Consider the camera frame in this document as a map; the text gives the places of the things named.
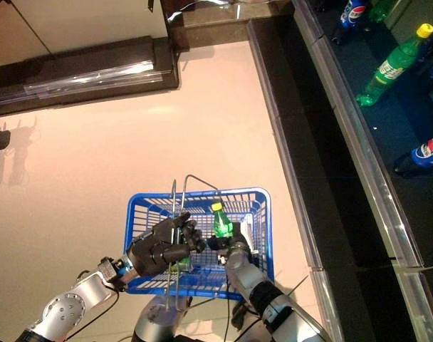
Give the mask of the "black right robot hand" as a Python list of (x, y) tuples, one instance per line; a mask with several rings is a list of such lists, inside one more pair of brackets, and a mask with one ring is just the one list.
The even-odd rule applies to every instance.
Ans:
[(242, 248), (246, 251), (249, 250), (248, 242), (241, 234), (235, 234), (231, 237), (217, 237), (216, 235), (212, 235), (210, 238), (207, 238), (207, 246), (214, 251), (233, 247)]

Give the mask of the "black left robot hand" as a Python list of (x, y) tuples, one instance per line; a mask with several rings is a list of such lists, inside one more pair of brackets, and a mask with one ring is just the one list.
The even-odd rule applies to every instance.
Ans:
[(189, 212), (157, 223), (135, 240), (126, 254), (138, 276), (154, 276), (170, 264), (187, 258), (192, 252), (202, 253), (206, 242)]

